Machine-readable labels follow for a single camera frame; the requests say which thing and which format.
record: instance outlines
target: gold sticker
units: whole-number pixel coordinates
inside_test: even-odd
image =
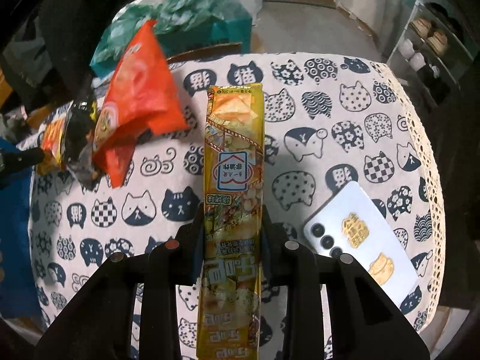
[[[378,258],[370,264],[368,273],[379,286],[382,286],[392,277],[394,269],[393,260],[380,253]]]
[[[350,246],[357,249],[370,232],[365,222],[361,221],[358,215],[352,212],[342,221],[342,234],[348,237]]]

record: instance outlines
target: yellow snack package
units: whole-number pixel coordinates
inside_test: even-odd
[[[211,86],[207,94],[197,357],[257,360],[263,90],[261,84]]]

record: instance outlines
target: orange bag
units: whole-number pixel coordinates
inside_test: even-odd
[[[153,34],[154,20],[138,30],[115,69],[94,137],[93,159],[109,174],[112,187],[123,184],[138,137],[187,130],[178,92]]]

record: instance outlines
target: tablecloth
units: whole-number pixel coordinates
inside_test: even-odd
[[[426,327],[435,313],[443,275],[443,201],[430,144],[388,67],[360,58],[298,52],[231,55],[170,68],[191,130],[139,145],[123,187],[113,190],[104,178],[90,192],[67,172],[35,176],[29,233],[46,324],[113,252],[129,256],[149,252],[193,219],[203,195],[206,89],[213,84],[261,82],[264,203],[270,216],[291,238],[303,242],[300,229],[306,218],[347,181],[358,181],[417,271],[417,283],[400,310],[418,332]],[[309,188],[283,183],[298,175],[308,180]],[[272,188],[278,181],[287,187]],[[138,348],[142,290],[139,285],[133,355]],[[178,329],[186,359],[196,358],[198,293],[198,285],[177,290]],[[279,358],[286,296],[286,288],[262,282],[262,359]],[[325,287],[322,297],[327,309]],[[328,358],[332,343],[328,315],[325,327]]]

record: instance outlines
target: floor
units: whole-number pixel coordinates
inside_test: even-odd
[[[372,38],[334,9],[264,2],[254,31],[267,53],[341,54],[384,62]]]

